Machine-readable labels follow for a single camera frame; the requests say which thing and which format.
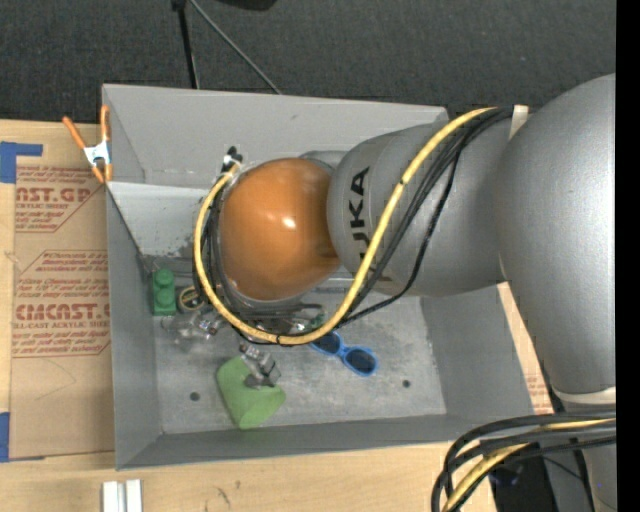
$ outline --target gray bin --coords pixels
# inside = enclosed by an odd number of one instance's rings
[[[368,379],[309,347],[270,347],[288,398],[251,431],[233,427],[215,382],[217,367],[237,355],[235,334],[223,329],[184,351],[151,315],[148,272],[168,267],[188,283],[195,212],[231,145],[256,163],[348,151],[446,119],[444,109],[119,85],[106,85],[103,97],[114,163],[107,221],[118,468],[441,442],[532,412],[495,287],[409,297],[344,329],[347,343],[380,359]],[[316,299],[337,303],[334,288],[347,280],[339,271]]]

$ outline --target black cable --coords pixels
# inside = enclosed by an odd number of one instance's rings
[[[427,232],[418,250],[418,254],[416,256],[415,264],[411,271],[411,275],[409,277],[409,280],[405,284],[404,288],[394,296],[388,299],[385,299],[373,306],[370,306],[369,308],[359,313],[347,315],[345,318],[342,319],[342,321],[338,324],[336,328],[344,327],[345,325],[348,325],[355,320],[358,320],[368,314],[371,314],[375,311],[378,311],[392,304],[393,302],[401,298],[413,286],[413,283],[415,282],[420,272],[420,267],[422,266],[424,255],[427,251],[429,243],[431,242],[431,237],[435,232],[435,228],[437,226],[438,220],[440,219],[442,211],[444,210],[445,203],[453,187],[455,173],[456,173],[462,152],[467,147],[467,145],[473,139],[475,139],[475,137],[477,137],[480,133],[486,130],[489,126],[492,126],[495,123],[502,121],[511,115],[511,109],[498,109],[497,111],[489,111],[489,112],[492,113],[493,115],[485,118],[484,120],[480,120],[480,122],[476,124],[475,127],[471,127],[467,132],[465,132],[462,138],[457,139],[457,141],[451,142],[452,144],[451,150],[449,151],[444,150],[438,155],[436,162],[434,162],[432,166],[432,169],[434,168],[436,169],[435,172],[428,174],[423,180],[423,183],[421,184],[420,189],[414,196],[414,200],[409,205],[409,208],[405,213],[405,216],[401,220],[401,223],[394,235],[394,238],[390,242],[389,247],[385,251],[380,261],[376,264],[376,269],[374,273],[367,280],[367,283],[358,293],[358,296],[356,297],[356,299],[354,300],[354,303],[351,306],[351,310],[352,311],[355,310],[358,307],[358,305],[364,300],[364,298],[371,292],[376,282],[382,275],[382,272],[384,271],[387,264],[391,260],[391,257],[393,256],[395,250],[397,249],[400,243],[400,240],[405,235],[410,223],[413,221],[418,211],[420,210],[422,203],[426,199],[426,196],[429,194],[429,192],[431,191],[435,183],[440,179],[440,177],[442,176],[446,168],[452,164],[452,168],[451,168],[451,172],[449,173],[447,184],[440,196],[438,205],[436,206],[436,209],[434,210],[434,213],[431,216],[431,219],[429,221],[429,226],[427,227]]]
[[[240,49],[240,47],[234,43],[231,38],[225,34],[222,29],[209,17],[209,15],[205,12],[205,10],[200,7],[200,4],[196,2],[196,0],[189,0],[191,5],[193,5],[194,9],[198,12],[200,16],[207,22],[207,24],[227,43],[233,51],[235,51],[242,60],[244,60],[251,68],[264,80],[264,82],[275,92],[276,94],[282,94],[282,91],[278,89],[275,84],[269,80],[269,77],[264,74],[264,72]]]
[[[578,473],[576,473],[575,471],[572,471],[571,469],[569,469],[567,466],[565,466],[564,464],[561,464],[560,462],[558,462],[557,460],[553,460],[549,457],[542,457],[542,460],[544,460],[545,462],[550,462],[551,464],[553,464],[554,466],[562,469],[564,472],[568,473],[569,475],[571,475],[574,478],[577,478],[578,480],[580,480],[582,483],[585,484],[586,486],[586,482],[584,481],[584,478],[582,476],[580,476]]]
[[[444,470],[449,470],[449,464],[453,461],[457,453],[462,450],[467,444],[490,434],[494,434],[496,432],[510,430],[514,428],[520,427],[532,427],[532,426],[544,426],[544,425],[553,425],[554,423],[564,423],[570,421],[587,421],[587,420],[603,420],[603,419],[613,419],[616,417],[616,411],[601,411],[601,412],[559,412],[552,414],[541,414],[541,415],[531,415],[531,416],[518,416],[516,418],[508,418],[504,420],[498,420],[491,423],[487,423],[485,425],[481,425],[476,427],[462,436],[460,436],[456,441],[453,442],[447,454],[445,455],[444,460]]]
[[[184,46],[184,54],[187,58],[187,68],[189,70],[189,82],[192,89],[200,89],[200,80],[196,71],[196,59],[191,49],[191,36],[189,35],[189,25],[187,23],[187,14],[185,12],[186,0],[172,0],[173,10],[178,13],[180,21],[180,33],[182,34],[182,45]]]
[[[563,444],[563,445],[555,445],[555,446],[546,446],[544,448],[537,448],[537,449],[533,449],[530,451],[525,451],[524,453],[522,451],[518,451],[516,453],[513,453],[512,455],[510,455],[509,457],[507,457],[505,460],[503,460],[501,462],[501,464],[503,466],[508,466],[514,463],[519,463],[523,460],[526,459],[530,459],[533,457],[539,457],[541,455],[544,455],[546,453],[561,453],[561,452],[567,452],[567,451],[575,451],[575,450],[586,450],[586,449],[591,449],[591,448],[599,448],[602,446],[607,446],[607,445],[611,445],[614,444],[616,442],[616,436],[608,436],[608,437],[603,437],[600,439],[593,439],[593,440],[589,440],[589,441],[577,441],[577,442],[571,442],[571,443],[567,443],[567,444]],[[481,478],[478,478],[478,480],[476,482],[474,482],[473,485],[471,485],[469,487],[469,489],[467,489],[465,491],[465,493],[461,496],[460,500],[458,500],[457,504],[452,507],[451,509],[449,509],[447,512],[458,512],[460,510],[460,508],[466,503],[466,501],[469,499],[469,497],[473,494],[473,492],[478,488],[478,486],[480,485],[480,483],[482,482],[482,480],[484,479],[484,477],[486,477],[487,474],[489,474],[491,471],[488,471],[485,475],[483,475]],[[440,488],[439,492],[437,492],[434,489],[434,493],[431,496],[431,509],[432,512],[440,512],[440,495],[442,494],[442,489]]]
[[[615,432],[615,422],[611,422],[611,424],[594,425],[589,427],[526,432],[523,434],[516,434],[513,436],[484,441],[480,445],[458,455],[455,459],[445,462],[442,470],[442,474],[445,478],[444,487],[447,495],[451,495],[451,493],[453,492],[452,475],[460,466],[472,459],[475,459],[476,457],[479,457],[481,455],[488,455],[489,453],[495,452],[496,450],[499,450],[501,448],[524,443],[553,442],[557,440],[567,440],[578,437],[615,435]]]

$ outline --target cardboard sheet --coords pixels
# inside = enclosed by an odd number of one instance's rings
[[[61,123],[2,121],[0,140],[43,145],[17,159],[10,458],[111,450],[104,187]]]

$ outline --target sunglasses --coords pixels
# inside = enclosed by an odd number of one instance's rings
[[[310,343],[311,348],[328,356],[337,356],[344,365],[361,377],[370,377],[378,368],[378,358],[366,347],[348,347],[342,336],[331,331]]]

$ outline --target blue tape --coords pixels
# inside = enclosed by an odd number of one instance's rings
[[[0,183],[15,184],[18,156],[42,156],[42,144],[0,142]]]
[[[9,413],[0,413],[0,463],[9,461]]]

